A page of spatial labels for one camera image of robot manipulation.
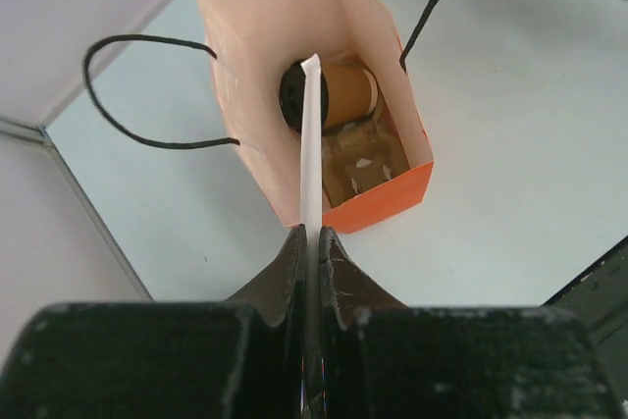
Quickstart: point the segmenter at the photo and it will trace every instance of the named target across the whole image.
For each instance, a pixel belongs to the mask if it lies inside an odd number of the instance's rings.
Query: black lid
[[[296,62],[284,73],[279,86],[279,105],[288,126],[301,132],[303,123],[303,98],[305,96],[305,72]],[[330,93],[325,75],[321,74],[321,126],[330,111]]]

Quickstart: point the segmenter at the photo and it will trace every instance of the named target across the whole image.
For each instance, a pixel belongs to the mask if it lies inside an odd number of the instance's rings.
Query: gift bag
[[[370,80],[363,82],[375,79],[377,87],[368,117],[324,135],[324,225],[351,233],[422,201],[432,149],[399,62],[393,17],[379,0],[198,2],[228,133],[286,227],[299,223],[300,145],[280,107],[280,87],[290,66],[312,54],[330,70],[363,71]],[[340,83],[345,94],[356,84],[348,76]]]

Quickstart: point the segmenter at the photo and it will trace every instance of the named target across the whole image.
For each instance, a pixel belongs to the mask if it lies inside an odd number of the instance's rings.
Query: white table
[[[427,0],[383,1],[406,38]],[[203,40],[196,0],[145,32]],[[443,0],[408,72],[436,160],[425,201],[342,238],[384,288],[412,305],[540,304],[628,233],[628,3]],[[134,44],[95,84],[140,134],[225,134],[203,53]],[[287,234],[229,147],[146,148],[85,94],[48,131],[157,299],[221,299]]]

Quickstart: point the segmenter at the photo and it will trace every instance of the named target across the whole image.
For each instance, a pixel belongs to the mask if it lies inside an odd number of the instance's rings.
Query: paper bag
[[[299,135],[278,102],[285,70],[300,58],[355,56],[375,76],[408,170],[340,206],[323,201],[323,223],[351,233],[423,199],[433,155],[407,74],[394,21],[379,0],[198,0],[214,88],[239,157],[282,224],[299,223]]]

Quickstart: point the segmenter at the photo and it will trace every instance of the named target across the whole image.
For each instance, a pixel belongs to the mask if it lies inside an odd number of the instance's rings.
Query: black bottle cap
[[[279,86],[279,104],[288,126],[301,132],[303,123],[303,98],[305,96],[305,72],[296,62],[284,73]],[[325,75],[321,74],[321,126],[330,112],[330,93]]]

